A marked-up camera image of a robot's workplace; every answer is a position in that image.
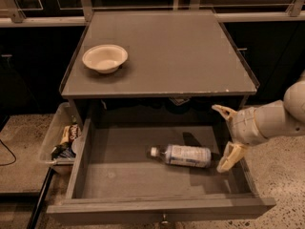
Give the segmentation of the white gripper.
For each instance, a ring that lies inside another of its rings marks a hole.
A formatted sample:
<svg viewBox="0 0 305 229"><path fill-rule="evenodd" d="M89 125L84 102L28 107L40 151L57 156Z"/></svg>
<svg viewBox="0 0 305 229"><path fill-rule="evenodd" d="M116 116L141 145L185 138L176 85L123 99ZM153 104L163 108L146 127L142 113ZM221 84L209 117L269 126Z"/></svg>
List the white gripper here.
<svg viewBox="0 0 305 229"><path fill-rule="evenodd" d="M218 173L230 171L235 164L242 159L249 146L259 145L267 141L267 138L258 130L254 119L254 107L235 111L229 107L212 105L226 121L229 121L229 129L234 142L228 142L223 157L220 158L216 167Z"/></svg>

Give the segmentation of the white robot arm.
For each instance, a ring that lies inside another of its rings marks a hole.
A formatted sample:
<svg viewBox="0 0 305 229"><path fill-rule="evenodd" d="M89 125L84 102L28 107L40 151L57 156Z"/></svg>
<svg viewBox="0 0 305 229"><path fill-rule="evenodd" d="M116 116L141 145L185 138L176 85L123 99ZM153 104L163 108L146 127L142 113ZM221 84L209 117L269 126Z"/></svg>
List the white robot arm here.
<svg viewBox="0 0 305 229"><path fill-rule="evenodd" d="M240 111L216 104L212 109L226 120L232 137L216 168L218 173L224 173L231 170L250 147L277 136L305 135L305 71L287 89L282 100Z"/></svg>

